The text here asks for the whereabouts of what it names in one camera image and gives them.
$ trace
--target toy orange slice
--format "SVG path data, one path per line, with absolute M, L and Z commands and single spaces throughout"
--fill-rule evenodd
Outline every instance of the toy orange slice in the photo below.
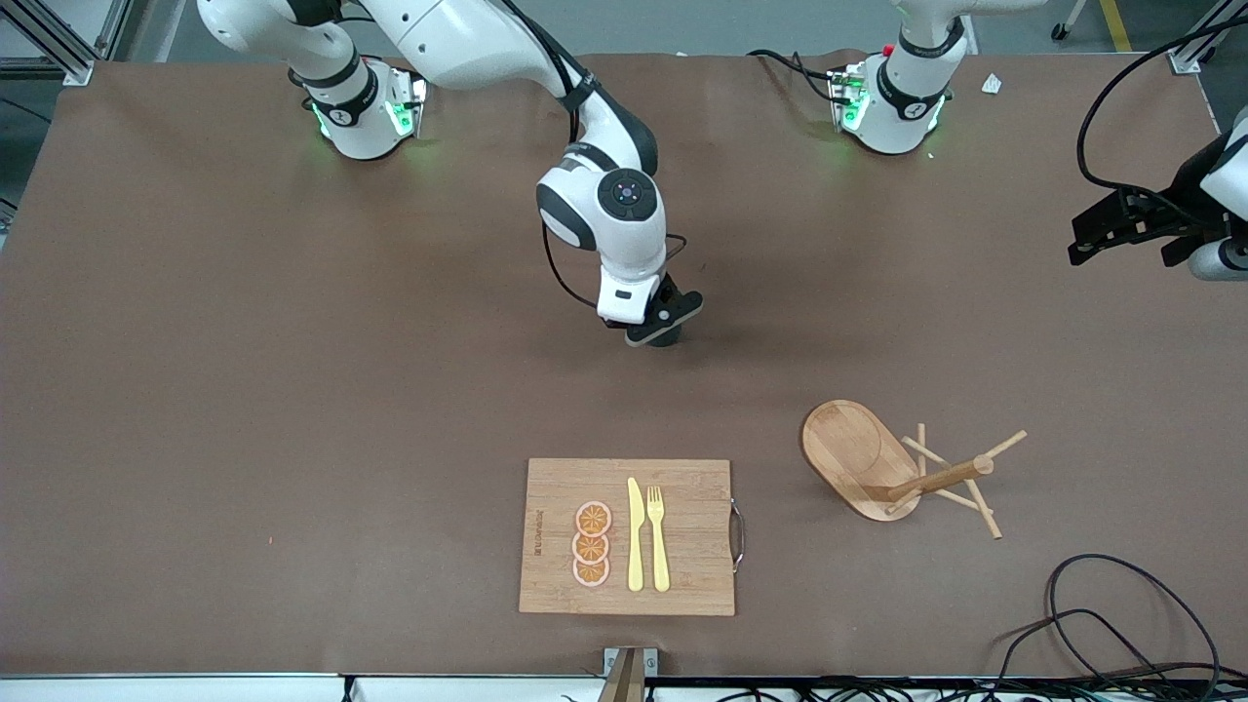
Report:
M 577 531 L 585 536 L 602 536 L 612 527 L 612 511 L 594 500 L 577 510 Z
M 585 536 L 583 533 L 577 533 L 572 537 L 572 555 L 587 566 L 602 563 L 603 560 L 607 558 L 607 552 L 609 550 L 610 543 L 607 542 L 607 535 Z
M 572 575 L 577 582 L 585 587 L 598 587 L 607 582 L 607 576 L 612 573 L 612 562 L 603 560 L 600 563 L 585 565 L 580 561 L 572 562 Z

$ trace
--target yellow floor line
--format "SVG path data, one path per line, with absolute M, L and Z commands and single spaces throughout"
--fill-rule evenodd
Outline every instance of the yellow floor line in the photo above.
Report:
M 1131 40 L 1127 39 L 1127 27 L 1122 25 L 1118 4 L 1114 0 L 1101 0 L 1101 11 L 1104 12 L 1104 24 L 1109 25 L 1114 51 L 1131 51 Z

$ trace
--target bamboo cutting board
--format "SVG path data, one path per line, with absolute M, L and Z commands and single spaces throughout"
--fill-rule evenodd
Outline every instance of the bamboo cutting board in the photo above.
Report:
M 530 458 L 524 505 L 520 611 L 572 615 L 733 616 L 736 593 L 729 546 L 728 461 Z M 663 537 L 671 588 L 654 590 L 649 520 L 641 527 L 645 586 L 628 588 L 628 478 L 663 488 Z M 577 510 L 597 500 L 612 511 L 610 575 L 585 587 L 572 573 Z

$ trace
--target black cable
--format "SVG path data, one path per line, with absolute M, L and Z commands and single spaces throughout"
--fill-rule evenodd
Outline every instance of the black cable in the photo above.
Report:
M 515 2 L 513 2 L 512 0 L 503 0 L 503 4 L 507 5 L 507 9 L 510 10 L 513 15 L 515 15 L 515 19 L 520 20 L 520 24 L 523 24 L 525 29 L 529 30 L 529 34 L 533 35 L 533 39 L 535 39 L 537 42 L 542 45 L 542 49 L 547 52 L 547 56 L 554 65 L 555 72 L 559 74 L 559 82 L 563 84 L 563 91 L 572 92 L 573 87 L 572 77 L 568 76 L 568 67 L 563 65 L 563 57 L 559 56 L 559 52 L 555 51 L 553 46 L 550 46 L 550 42 L 545 40 L 543 32 L 538 30 L 537 24 L 532 19 L 529 19 L 528 15 L 522 12 L 520 9 L 515 6 Z
M 824 92 L 822 90 L 820 90 L 819 86 L 815 85 L 815 79 L 810 77 L 811 71 L 806 70 L 806 65 L 801 62 L 801 56 L 797 55 L 796 51 L 792 52 L 792 60 L 794 60 L 795 64 L 797 64 L 797 67 L 801 70 L 801 77 L 806 79 L 806 85 L 809 85 L 810 89 L 815 91 L 815 95 L 819 95 L 820 97 L 822 97 L 824 100 L 827 100 L 829 102 L 835 102 L 836 105 L 849 105 L 850 104 L 850 100 L 847 97 L 834 97 L 834 96 Z M 827 80 L 827 75 L 825 74 L 822 76 L 822 79 Z
M 1149 661 L 1147 656 L 1144 656 L 1144 653 L 1136 645 L 1133 645 L 1117 627 L 1114 627 L 1106 617 L 1103 617 L 1098 612 L 1083 607 L 1072 610 L 1058 610 L 1057 586 L 1061 582 L 1062 575 L 1073 563 L 1090 560 L 1108 561 L 1111 563 L 1127 568 L 1131 572 L 1136 573 L 1137 576 L 1148 581 L 1151 585 L 1161 590 L 1163 593 L 1166 593 L 1167 597 L 1169 597 L 1174 603 L 1179 606 L 1179 608 L 1183 610 L 1187 617 L 1192 621 L 1193 625 L 1196 625 L 1197 630 L 1201 632 L 1201 636 L 1204 638 L 1206 646 L 1209 648 L 1211 662 L 1207 663 L 1178 662 L 1178 663 L 1156 665 L 1152 661 Z M 1048 611 L 1048 616 L 1046 616 L 1043 620 L 1040 620 L 1033 625 L 1030 625 L 1010 643 L 1010 647 L 1006 650 L 1005 658 L 1001 663 L 1001 671 L 997 675 L 996 682 L 993 683 L 991 691 L 988 691 L 990 700 L 995 700 L 996 691 L 1002 690 L 1010 682 L 1006 681 L 1006 673 L 1008 672 L 1010 661 L 1012 660 L 1018 646 L 1031 636 L 1048 627 L 1053 627 L 1057 631 L 1066 650 L 1076 660 L 1078 660 L 1085 668 L 1087 668 L 1092 673 L 1092 677 L 1067 678 L 1065 681 L 1055 681 L 1046 685 L 1046 687 L 1061 690 L 1068 693 L 1070 696 L 1073 696 L 1073 698 L 1086 700 L 1088 702 L 1101 702 L 1098 700 L 1094 700 L 1091 692 L 1087 692 L 1085 690 L 1087 687 L 1092 687 L 1092 683 L 1103 686 L 1099 687 L 1101 690 L 1112 690 L 1114 692 L 1127 693 L 1141 700 L 1148 700 L 1149 702 L 1211 702 L 1212 700 L 1222 697 L 1221 695 L 1214 695 L 1214 692 L 1224 672 L 1238 677 L 1241 681 L 1244 681 L 1244 678 L 1248 677 L 1244 676 L 1241 671 L 1234 671 L 1223 667 L 1221 663 L 1221 657 L 1218 655 L 1218 648 L 1214 645 L 1213 638 L 1209 635 L 1208 630 L 1206 628 L 1204 623 L 1196 615 L 1196 612 L 1187 605 L 1187 602 L 1184 602 L 1178 596 L 1178 593 L 1171 590 L 1166 583 L 1163 583 L 1161 580 L 1158 580 L 1148 571 L 1141 568 L 1139 566 L 1136 566 L 1134 563 L 1127 562 L 1114 556 L 1106 556 L 1102 553 L 1081 553 L 1078 556 L 1073 556 L 1071 558 L 1062 561 L 1050 575 L 1048 581 L 1045 586 L 1045 595 L 1046 595 L 1046 608 Z M 1071 641 L 1071 637 L 1066 632 L 1063 621 L 1067 620 L 1068 617 L 1075 617 L 1075 616 L 1091 617 L 1102 627 L 1104 627 L 1106 631 L 1113 635 L 1113 637 L 1117 638 L 1118 642 L 1122 643 L 1128 652 L 1131 652 L 1132 657 L 1134 657 L 1136 661 L 1141 663 L 1141 667 L 1116 673 L 1106 673 L 1097 670 L 1091 663 L 1091 661 L 1088 661 L 1087 657 L 1075 646 L 1073 641 Z M 1193 696 L 1188 691 L 1176 685 L 1174 681 L 1167 678 L 1164 675 L 1167 672 L 1182 671 L 1182 670 L 1208 670 L 1212 672 L 1211 680 L 1206 683 L 1204 690 L 1203 692 L 1201 692 L 1201 695 Z M 1141 680 L 1153 676 L 1158 677 L 1159 680 L 1158 681 Z M 942 698 L 938 702 L 955 702 L 955 700 L 960 698 L 960 695 L 961 693 L 955 693 L 953 696 Z M 1229 695 L 1229 697 L 1239 697 L 1239 695 L 1232 693 Z
M 22 112 L 26 112 L 27 115 L 30 115 L 30 116 L 32 116 L 35 119 L 44 120 L 47 124 L 52 124 L 51 117 L 45 117 L 44 115 L 40 115 L 39 112 L 31 110 L 30 107 L 27 107 L 25 105 L 19 105 L 17 102 L 14 102 L 12 100 L 9 100 L 7 97 L 0 97 L 0 102 L 4 102 L 5 105 L 9 105 L 10 107 L 16 107 L 16 109 L 21 110 Z
M 675 259 L 675 257 L 676 257 L 676 254 L 679 254 L 679 252 L 684 251 L 684 250 L 685 250 L 685 246 L 689 246 L 689 239 L 688 239 L 688 237 L 684 237 L 684 236 L 680 236 L 679 234 L 671 234 L 671 232 L 669 231 L 669 232 L 666 234 L 666 236 L 665 236 L 664 239 L 674 239 L 674 240 L 676 240 L 676 241 L 679 241 L 679 242 L 680 242 L 680 246 L 676 246 L 676 247 L 675 247 L 675 249 L 673 249 L 671 251 L 668 251 L 668 257 L 666 257 L 666 259 L 664 259 L 664 260 L 666 260 L 666 261 L 670 261 L 670 260 Z
M 1196 612 L 1192 610 L 1192 607 L 1188 606 L 1188 603 L 1184 602 L 1183 598 L 1178 596 L 1178 593 L 1176 593 L 1173 590 L 1171 590 L 1169 586 L 1167 586 L 1164 582 L 1162 582 L 1159 578 L 1157 578 L 1157 576 L 1149 573 L 1144 568 L 1141 568 L 1139 566 L 1137 566 L 1134 563 L 1131 563 L 1128 561 L 1124 561 L 1122 558 L 1118 558 L 1118 557 L 1114 557 L 1114 556 L 1106 556 L 1103 553 L 1081 553 L 1078 556 L 1072 556 L 1072 557 L 1062 561 L 1057 566 L 1057 568 L 1053 570 L 1053 575 L 1051 575 L 1050 578 L 1048 578 L 1048 585 L 1047 585 L 1046 590 L 1048 591 L 1048 608 L 1050 608 L 1050 613 L 1057 611 L 1057 583 L 1061 580 L 1062 573 L 1066 571 L 1066 568 L 1071 567 L 1073 563 L 1077 563 L 1080 561 L 1107 561 L 1107 562 L 1122 566 L 1122 567 L 1132 571 L 1133 573 L 1138 575 L 1139 577 L 1147 580 L 1154 587 L 1159 588 L 1162 592 L 1166 593 L 1167 597 L 1169 597 L 1171 600 L 1173 600 L 1174 603 L 1179 606 L 1179 608 L 1183 610 L 1183 613 L 1187 615 L 1187 617 L 1192 621 L 1193 625 L 1196 625 L 1197 631 L 1201 632 L 1201 636 L 1204 638 L 1206 646 L 1208 646 L 1208 648 L 1209 648 L 1209 665 L 1212 666 L 1212 675 L 1209 677 L 1209 686 L 1206 688 L 1204 695 L 1202 695 L 1198 698 L 1198 702 L 1206 702 L 1209 698 L 1209 696 L 1212 696 L 1213 692 L 1216 691 L 1216 688 L 1218 686 L 1218 680 L 1222 677 L 1222 666 L 1221 666 L 1221 658 L 1218 656 L 1218 647 L 1213 642 L 1213 637 L 1209 635 L 1209 630 L 1207 630 L 1204 627 L 1204 622 L 1201 621 L 1201 617 L 1196 616 Z M 1111 628 L 1111 631 L 1113 631 L 1113 627 L 1109 627 L 1108 622 L 1103 622 L 1103 623 L 1106 625 L 1107 628 Z M 1075 647 L 1075 643 L 1071 642 L 1071 638 L 1066 633 L 1066 628 L 1062 626 L 1062 623 L 1061 623 L 1060 620 L 1056 620 L 1056 618 L 1053 620 L 1053 628 L 1057 631 L 1057 635 L 1062 638 L 1062 643 L 1066 646 L 1066 648 L 1071 652 L 1071 655 L 1073 655 L 1080 661 L 1080 663 L 1083 665 L 1083 667 L 1086 667 L 1088 670 L 1088 672 L 1091 672 L 1092 675 L 1097 676 L 1098 678 L 1103 678 L 1104 682 L 1111 682 L 1107 678 L 1104 678 L 1104 676 L 1102 676 L 1092 666 L 1092 663 L 1088 662 L 1088 660 L 1078 651 L 1078 648 Z M 1129 648 L 1132 650 L 1132 655 L 1137 655 L 1137 651 L 1134 650 L 1134 647 L 1129 647 Z M 1156 666 L 1153 666 L 1151 662 L 1148 662 L 1147 660 L 1144 660 L 1142 656 L 1137 655 L 1137 658 L 1141 658 L 1141 661 L 1148 668 L 1156 670 Z
M 746 56 L 763 56 L 763 57 L 766 57 L 766 59 L 773 59 L 773 60 L 776 60 L 780 64 L 782 64 L 784 67 L 789 69 L 790 71 L 805 72 L 810 77 L 821 77 L 821 79 L 826 79 L 827 77 L 827 75 L 825 75 L 825 74 L 811 71 L 810 69 L 807 69 L 805 66 L 799 66 L 797 64 L 792 62 L 792 60 L 790 60 L 790 59 L 787 59 L 785 56 L 781 56 L 780 54 L 776 54 L 775 51 L 773 51 L 770 49 L 755 49 L 754 51 L 750 51 L 749 54 L 746 54 Z
M 563 276 L 559 275 L 559 266 L 554 265 L 554 255 L 550 254 L 550 229 L 545 226 L 545 220 L 542 220 L 542 246 L 544 246 L 547 250 L 547 262 L 550 264 L 550 272 L 554 274 L 554 279 L 559 281 L 559 286 L 563 287 L 564 292 L 572 295 L 572 297 L 578 302 L 580 302 L 582 305 L 597 310 L 598 305 L 594 305 L 589 300 L 578 295 L 575 290 L 568 287 L 568 284 L 564 282 Z
M 801 76 L 804 79 L 806 79 L 806 84 L 810 85 L 810 89 L 814 90 L 815 94 L 819 95 L 820 97 L 822 97 L 824 100 L 827 100 L 829 102 L 835 102 L 837 105 L 849 105 L 850 104 L 850 101 L 846 100 L 845 97 L 832 97 L 827 92 L 820 90 L 817 85 L 815 85 L 815 79 L 827 80 L 827 71 L 841 71 L 841 70 L 845 70 L 845 65 L 832 66 L 832 67 L 827 69 L 827 71 L 820 72 L 820 71 L 812 71 L 812 70 L 807 69 L 806 64 L 804 64 L 801 61 L 801 54 L 797 54 L 796 51 L 792 52 L 792 57 L 791 59 L 785 59 L 784 56 L 781 56 L 780 54 L 776 54 L 775 51 L 771 51 L 770 49 L 755 49 L 754 51 L 750 51 L 749 54 L 746 54 L 746 56 L 763 56 L 763 57 L 766 57 L 766 59 L 774 59 L 774 60 L 779 61 L 781 65 L 784 65 L 784 67 L 789 69 L 790 71 L 801 74 Z
M 1123 81 L 1123 79 L 1126 79 L 1128 75 L 1131 75 L 1132 71 L 1134 71 L 1139 66 L 1144 65 L 1146 62 L 1156 59 L 1157 56 L 1161 56 L 1166 51 L 1169 51 L 1171 49 L 1182 46 L 1182 45 L 1187 44 L 1188 41 L 1192 41 L 1194 39 L 1201 39 L 1202 36 L 1209 36 L 1209 35 L 1213 35 L 1213 34 L 1218 34 L 1218 32 L 1221 32 L 1223 30 L 1227 30 L 1227 29 L 1231 29 L 1231 27 L 1236 27 L 1236 26 L 1239 26 L 1239 25 L 1244 25 L 1244 24 L 1248 24 L 1248 17 L 1237 17 L 1237 19 L 1228 20 L 1228 21 L 1224 21 L 1224 22 L 1218 22 L 1216 25 L 1209 25 L 1209 26 L 1207 26 L 1207 27 L 1204 27 L 1202 30 L 1197 30 L 1197 31 L 1193 31 L 1193 32 L 1189 32 L 1189 34 L 1184 34 L 1183 36 L 1181 36 L 1181 37 L 1178 37 L 1178 39 L 1176 39 L 1173 41 L 1169 41 L 1167 44 L 1163 44 L 1163 45 L 1158 46 L 1157 49 L 1153 49 L 1152 51 L 1144 54 L 1143 56 L 1139 56 L 1138 59 L 1136 59 L 1134 61 L 1132 61 L 1131 64 L 1128 64 L 1127 67 L 1122 69 L 1122 71 L 1119 71 L 1118 75 L 1113 76 L 1113 79 L 1111 79 L 1109 82 L 1106 84 L 1106 86 L 1101 90 L 1101 94 L 1096 96 L 1096 100 L 1092 101 L 1092 106 L 1088 107 L 1088 112 L 1083 117 L 1083 124 L 1080 126 L 1080 135 L 1078 135 L 1078 137 L 1075 141 L 1075 156 L 1076 156 L 1076 160 L 1078 161 L 1080 174 L 1083 175 L 1083 179 L 1087 180 L 1088 182 L 1093 184 L 1093 185 L 1099 185 L 1101 187 L 1108 187 L 1109 190 L 1117 190 L 1117 191 L 1119 191 L 1119 195 L 1124 194 L 1124 195 L 1136 195 L 1136 196 L 1151 197 L 1151 199 L 1161 202 L 1166 207 L 1171 209 L 1183 221 L 1186 221 L 1188 224 L 1192 224 L 1194 226 L 1199 226 L 1199 227 L 1209 229 L 1209 230 L 1221 229 L 1221 226 L 1222 226 L 1221 224 L 1217 224 L 1217 222 L 1206 222 L 1206 221 L 1203 221 L 1203 220 L 1193 216 L 1192 214 L 1187 212 L 1186 210 L 1183 210 L 1182 207 L 1179 207 L 1174 202 L 1169 201 L 1167 197 L 1162 196 L 1161 194 L 1154 192 L 1152 190 L 1148 190 L 1147 187 L 1143 187 L 1143 186 L 1139 186 L 1139 185 L 1132 185 L 1132 184 L 1128 184 L 1128 182 L 1118 182 L 1118 181 L 1113 181 L 1113 180 L 1107 180 L 1107 179 L 1103 179 L 1101 176 L 1097 176 L 1097 175 L 1092 174 L 1092 171 L 1088 169 L 1087 155 L 1085 154 L 1083 146 L 1085 146 L 1085 141 L 1087 140 L 1088 127 L 1092 125 L 1092 117 L 1096 116 L 1097 111 L 1101 109 L 1101 105 L 1104 102 L 1106 97 L 1109 96 L 1109 92 L 1113 91 L 1113 89 L 1117 87 L 1118 84 Z
M 364 7 L 361 2 L 353 1 L 351 4 L 359 7 L 359 11 L 363 12 L 363 16 L 356 15 L 356 16 L 338 17 L 337 20 L 338 22 L 357 22 L 357 21 L 368 21 L 373 24 L 377 22 L 377 20 L 373 19 L 373 14 L 368 11 L 368 7 Z
M 354 702 L 351 695 L 356 691 L 356 676 L 343 676 L 342 678 L 342 702 Z
M 744 700 L 746 697 L 753 697 L 755 702 L 763 702 L 764 700 L 768 702 L 784 702 L 784 700 L 780 700 L 770 692 L 763 692 L 761 690 L 755 688 L 746 690 L 745 692 L 738 692 L 736 695 L 729 695 L 728 697 L 720 697 L 715 702 L 731 702 L 733 700 Z

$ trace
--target gray floor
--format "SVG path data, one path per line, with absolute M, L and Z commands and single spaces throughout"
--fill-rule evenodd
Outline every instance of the gray floor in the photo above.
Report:
M 520 6 L 575 54 L 668 52 L 740 55 L 751 49 L 822 54 L 892 42 L 897 15 L 886 0 L 520 0 Z M 1073 0 L 1037 10 L 976 17 L 982 54 L 1099 52 L 1113 42 L 1096 0 L 1087 4 L 1061 42 L 1050 30 Z M 1186 32 L 1204 12 L 1204 0 L 1119 0 L 1127 34 L 1146 50 Z M 213 40 L 195 0 L 139 0 L 122 55 L 139 61 L 258 61 Z M 348 14 L 361 14 L 348 6 Z M 393 45 L 367 22 L 344 25 L 366 54 L 394 55 Z M 1202 81 L 1223 127 L 1248 104 L 1248 27 L 1232 32 Z M 0 95 L 51 115 L 61 87 L 52 81 L 0 80 Z M 46 134 L 46 125 L 0 105 L 0 196 L 19 201 Z

